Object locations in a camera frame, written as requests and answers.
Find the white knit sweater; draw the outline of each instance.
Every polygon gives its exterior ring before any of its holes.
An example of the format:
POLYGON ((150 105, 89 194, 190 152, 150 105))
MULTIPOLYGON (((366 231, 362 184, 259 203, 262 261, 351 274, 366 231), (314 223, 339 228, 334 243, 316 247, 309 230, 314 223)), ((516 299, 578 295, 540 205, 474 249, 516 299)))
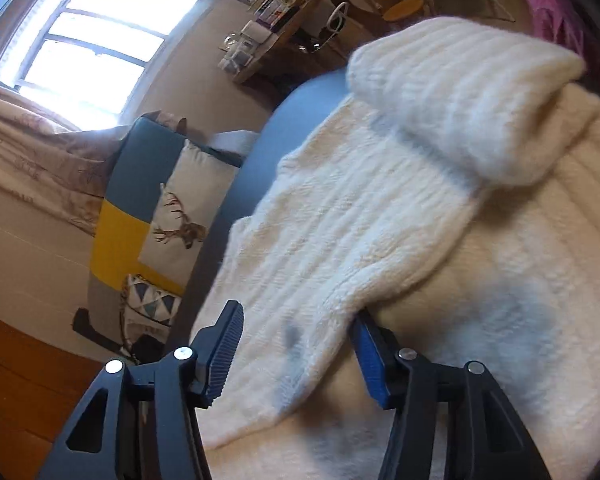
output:
POLYGON ((346 346, 334 357, 351 316, 384 301, 405 345, 489 367, 554 480, 586 477, 600 457, 600 101, 568 84, 582 70, 453 18, 354 54, 354 98, 234 226, 194 327, 245 306, 225 392, 199 412, 208 446, 242 437, 209 453, 215 475, 378 474, 392 414, 346 346))

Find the stag print cushion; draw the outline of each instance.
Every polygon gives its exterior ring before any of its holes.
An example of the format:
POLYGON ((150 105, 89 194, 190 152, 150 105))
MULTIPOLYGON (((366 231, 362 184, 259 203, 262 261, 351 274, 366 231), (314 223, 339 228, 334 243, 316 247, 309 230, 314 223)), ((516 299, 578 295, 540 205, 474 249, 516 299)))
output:
POLYGON ((238 169, 185 142, 162 187, 138 260, 178 285, 193 264, 238 169))

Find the clamp rivet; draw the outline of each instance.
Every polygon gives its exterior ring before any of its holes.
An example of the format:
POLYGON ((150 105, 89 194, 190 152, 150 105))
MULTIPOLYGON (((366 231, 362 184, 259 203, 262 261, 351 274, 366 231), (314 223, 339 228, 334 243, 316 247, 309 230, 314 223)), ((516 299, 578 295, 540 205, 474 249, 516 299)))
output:
POLYGON ((467 367, 472 374, 480 375, 484 373, 484 365, 478 361, 471 361, 467 367))
POLYGON ((181 346, 180 348, 177 348, 176 350, 173 351, 173 356, 178 361, 186 361, 192 355, 193 355, 193 350, 191 348, 189 348, 188 346, 181 346))
POLYGON ((113 359, 113 361, 109 361, 104 365, 104 369, 109 374, 117 374, 124 367, 124 363, 119 359, 113 359))
POLYGON ((398 351, 398 357, 400 359, 404 359, 405 361, 413 361, 416 357, 418 357, 418 353, 412 348, 400 348, 398 351))

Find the yellow and blue cushion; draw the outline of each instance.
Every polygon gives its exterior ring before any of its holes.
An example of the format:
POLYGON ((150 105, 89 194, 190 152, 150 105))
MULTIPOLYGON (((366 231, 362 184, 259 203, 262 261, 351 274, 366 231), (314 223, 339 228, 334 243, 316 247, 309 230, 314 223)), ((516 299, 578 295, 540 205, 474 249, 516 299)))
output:
POLYGON ((121 343, 120 293, 129 274, 140 274, 155 286, 181 296, 183 288, 138 262, 160 184, 168 181, 185 137, 147 118, 128 133, 111 174, 96 228, 88 289, 93 329, 121 343))

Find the wooden floor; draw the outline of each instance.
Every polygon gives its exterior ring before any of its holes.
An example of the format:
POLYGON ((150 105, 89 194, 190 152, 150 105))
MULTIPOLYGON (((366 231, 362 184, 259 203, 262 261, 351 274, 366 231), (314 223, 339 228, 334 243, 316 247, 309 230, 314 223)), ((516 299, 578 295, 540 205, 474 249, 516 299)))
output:
POLYGON ((35 478, 101 368, 0 321, 0 473, 5 480, 35 478))

